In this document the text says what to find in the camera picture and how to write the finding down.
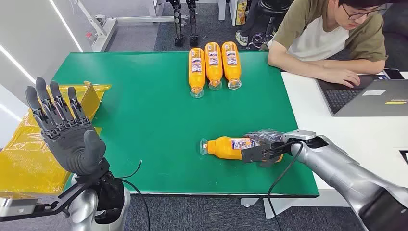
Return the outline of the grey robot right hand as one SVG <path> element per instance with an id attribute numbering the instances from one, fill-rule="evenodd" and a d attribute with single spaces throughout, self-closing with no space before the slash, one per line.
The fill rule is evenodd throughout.
<path id="1" fill-rule="evenodd" d="M 51 94 L 45 80 L 38 77 L 36 85 L 25 91 L 43 140 L 63 169 L 90 175 L 101 165 L 106 145 L 85 115 L 75 88 L 68 88 L 70 103 L 63 99 L 57 82 L 52 81 L 50 89 Z"/>

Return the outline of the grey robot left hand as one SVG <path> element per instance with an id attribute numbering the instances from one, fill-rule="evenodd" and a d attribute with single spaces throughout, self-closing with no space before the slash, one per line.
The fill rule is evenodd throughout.
<path id="1" fill-rule="evenodd" d="M 271 167 L 281 161 L 285 153 L 290 152 L 290 146 L 283 146 L 283 133 L 273 129 L 262 129 L 246 133 L 243 137 L 255 141 L 252 148 L 242 149 L 244 163 L 258 162 L 260 167 Z"/>

